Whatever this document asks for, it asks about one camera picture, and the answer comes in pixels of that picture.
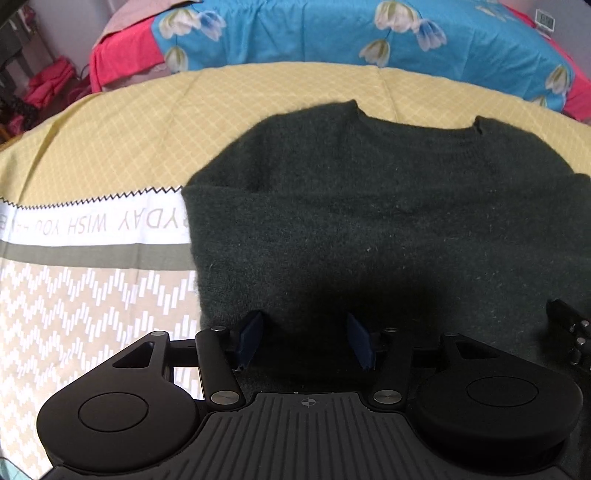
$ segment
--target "circular cap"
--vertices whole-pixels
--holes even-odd
[[[212,402],[218,405],[234,405],[240,400],[240,395],[232,390],[220,390],[212,395]]]
[[[490,407],[519,407],[538,395],[537,387],[527,380],[515,377],[487,377],[467,386],[468,396]]]
[[[81,406],[80,421],[97,432],[121,432],[141,422],[148,404],[129,393],[106,393],[87,400]]]
[[[441,447],[509,459],[559,445],[582,406],[577,384],[553,371],[520,359],[469,360],[426,379],[413,413],[425,438]]]
[[[374,400],[384,405],[393,405],[402,400],[402,395],[396,390],[379,390],[374,394]]]

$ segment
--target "gray stripe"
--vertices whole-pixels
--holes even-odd
[[[0,241],[0,258],[15,262],[61,267],[137,268],[139,270],[193,270],[190,245],[93,245],[91,247],[37,247]]]

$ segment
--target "zigzag trim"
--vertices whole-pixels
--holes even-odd
[[[122,198],[135,197],[137,195],[143,195],[144,193],[150,193],[150,192],[154,192],[154,193],[174,192],[174,193],[177,193],[182,188],[183,188],[182,186],[159,187],[159,188],[149,187],[146,189],[135,190],[133,192],[114,193],[114,194],[110,194],[110,195],[103,195],[101,197],[92,197],[92,198],[84,199],[84,200],[74,200],[72,202],[50,203],[47,205],[34,205],[34,206],[17,205],[14,202],[10,202],[9,200],[6,200],[4,197],[0,197],[0,204],[9,205],[11,207],[16,207],[19,210],[46,210],[46,209],[50,209],[50,208],[68,207],[68,206],[72,206],[72,205],[85,205],[87,203],[97,203],[97,202],[104,202],[106,200],[116,200],[116,199],[122,199]]]

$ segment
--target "white stripe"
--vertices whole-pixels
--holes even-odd
[[[183,388],[188,390],[189,389],[189,380],[191,378],[191,370],[186,368],[183,372]]]
[[[138,286],[134,285],[133,287],[131,287],[131,297],[129,298],[129,303],[131,303],[132,305],[135,305],[135,301],[138,298]]]
[[[144,293],[146,291],[146,280],[147,280],[146,277],[142,277],[142,280],[139,284],[139,297],[141,299],[144,298]]]
[[[168,315],[168,310],[170,308],[170,293],[164,296],[164,314]]]
[[[158,291],[158,285],[159,285],[159,283],[160,283],[160,274],[159,273],[156,273],[156,275],[154,276],[154,286],[152,287],[152,293],[154,295],[156,295],[156,292]]]
[[[191,320],[191,326],[189,327],[189,338],[195,338],[197,335],[197,320]]]
[[[135,212],[142,211],[136,228]],[[180,192],[147,192],[82,205],[31,210],[0,202],[0,215],[6,216],[3,223],[8,226],[0,231],[0,241],[18,245],[180,245],[190,242],[189,228],[183,222],[185,208]],[[173,215],[175,222],[170,221]]]
[[[201,385],[199,380],[191,380],[191,396],[196,400],[202,400],[203,395],[201,394]]]
[[[162,306],[162,302],[164,300],[164,285],[160,285],[160,291],[158,292],[158,301],[156,302],[156,305],[158,307]]]
[[[187,338],[188,334],[189,334],[189,316],[185,315],[185,316],[183,316],[183,330],[181,332],[181,335],[183,335],[183,338]]]
[[[195,270],[189,272],[189,284],[187,285],[188,291],[195,291]]]
[[[183,384],[183,372],[184,367],[175,367],[174,369],[174,384],[178,385],[179,387]]]
[[[187,291],[187,279],[184,278],[181,280],[181,291],[178,294],[179,300],[184,300],[185,292]]]
[[[177,299],[178,299],[178,287],[173,288],[173,300],[170,304],[170,308],[175,309],[177,307]]]

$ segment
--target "pink blanket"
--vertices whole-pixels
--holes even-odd
[[[530,17],[510,7],[507,8],[522,22],[535,28],[535,23]],[[581,68],[560,45],[552,39],[547,39],[547,41],[570,63],[575,74],[573,86],[566,97],[566,105],[564,106],[563,112],[580,122],[591,119],[591,80],[587,78]]]
[[[164,63],[162,52],[152,35],[153,18],[132,25],[117,35],[106,37],[90,54],[92,92],[104,85]]]

